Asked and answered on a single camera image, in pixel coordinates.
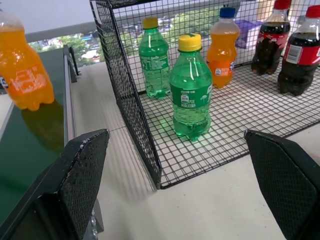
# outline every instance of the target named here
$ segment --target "green liquid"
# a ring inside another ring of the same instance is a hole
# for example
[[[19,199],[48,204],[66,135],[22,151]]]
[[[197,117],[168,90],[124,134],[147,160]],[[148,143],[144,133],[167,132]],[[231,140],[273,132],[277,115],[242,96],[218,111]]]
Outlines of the green liquid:
[[[170,94],[168,50],[169,45],[158,28],[145,29],[139,56],[145,77],[145,91],[151,98],[163,99]]]
[[[198,51],[180,54],[171,71],[170,85],[173,98],[174,130],[179,137],[187,136],[190,140],[195,141],[209,130],[211,124],[209,106],[212,74]],[[193,104],[192,99],[197,99],[195,106],[189,105],[192,106],[191,108],[182,107],[183,104],[179,102],[181,96],[175,90],[177,88],[183,90],[183,92],[194,93],[195,97],[188,95],[188,100]],[[203,95],[201,92],[200,95],[197,94],[201,89],[205,89],[205,91],[208,89],[208,94],[203,98],[200,98]]]

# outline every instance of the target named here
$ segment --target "plastic bottle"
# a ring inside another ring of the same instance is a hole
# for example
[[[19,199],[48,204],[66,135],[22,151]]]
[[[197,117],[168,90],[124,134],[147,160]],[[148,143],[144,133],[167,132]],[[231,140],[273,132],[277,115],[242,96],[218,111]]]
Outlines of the plastic bottle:
[[[38,54],[27,43],[19,19],[0,11],[1,84],[20,109],[36,111],[55,100],[49,76]]]
[[[258,75],[277,70],[290,31],[288,9],[291,0],[276,0],[271,16],[262,24],[257,39],[251,69]]]
[[[212,74],[200,54],[201,35],[181,35],[180,55],[170,74],[173,103],[173,125],[176,134],[195,141],[207,132],[211,118]]]
[[[221,8],[219,22],[210,31],[212,44],[207,53],[207,64],[212,72],[212,83],[218,89],[232,80],[237,56],[235,44],[240,34],[239,27],[234,23],[235,14],[233,7]]]
[[[163,99],[170,94],[169,45],[158,30],[158,19],[142,21],[144,34],[139,46],[141,66],[145,77],[145,91],[149,97]]]
[[[278,76],[280,93],[301,95],[320,63],[320,5],[310,6],[304,23],[290,36]]]

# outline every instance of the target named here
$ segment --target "wire mesh basket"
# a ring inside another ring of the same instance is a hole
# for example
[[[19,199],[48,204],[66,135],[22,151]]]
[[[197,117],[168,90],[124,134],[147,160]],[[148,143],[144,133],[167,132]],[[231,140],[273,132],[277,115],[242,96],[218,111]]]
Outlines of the wire mesh basket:
[[[317,0],[292,0],[290,33],[303,22]],[[287,137],[320,122],[320,71],[301,96],[280,94],[277,78],[257,76],[250,62],[261,24],[272,13],[273,0],[90,0],[117,104],[135,145],[158,189],[165,189],[248,154],[243,131],[253,129]],[[178,58],[178,37],[202,35],[201,54],[211,44],[210,28],[221,7],[236,8],[241,34],[232,82],[214,89],[207,134],[191,142],[173,128],[170,98],[149,98],[139,58],[142,19],[158,17],[159,31],[169,43],[171,67]]]

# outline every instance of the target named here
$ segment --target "bottle cap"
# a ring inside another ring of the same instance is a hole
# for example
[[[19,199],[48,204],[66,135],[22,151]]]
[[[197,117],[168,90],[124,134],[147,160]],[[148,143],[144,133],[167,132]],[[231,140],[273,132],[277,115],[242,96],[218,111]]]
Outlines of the bottle cap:
[[[183,34],[178,40],[178,49],[182,52],[194,52],[201,49],[201,35],[198,33]]]
[[[220,9],[220,18],[234,18],[236,9],[234,7],[222,7]]]
[[[284,10],[288,9],[291,5],[291,0],[275,0],[274,9]]]
[[[142,20],[142,27],[144,29],[154,29],[158,27],[158,18],[155,16],[147,17]]]
[[[308,10],[306,11],[307,18],[320,18],[320,5],[314,5],[308,7]]]

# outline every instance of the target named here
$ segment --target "green surface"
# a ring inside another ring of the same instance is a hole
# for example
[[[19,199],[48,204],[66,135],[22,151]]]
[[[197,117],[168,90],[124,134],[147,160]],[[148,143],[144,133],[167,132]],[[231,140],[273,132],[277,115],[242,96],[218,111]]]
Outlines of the green surface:
[[[64,51],[39,54],[53,84],[55,101],[36,112],[14,107],[0,140],[0,225],[35,178],[64,147]]]
[[[181,52],[170,75],[176,134],[195,141],[210,128],[212,74],[199,51]]]
[[[163,99],[170,94],[169,45],[158,28],[145,29],[139,46],[139,56],[149,97]]]

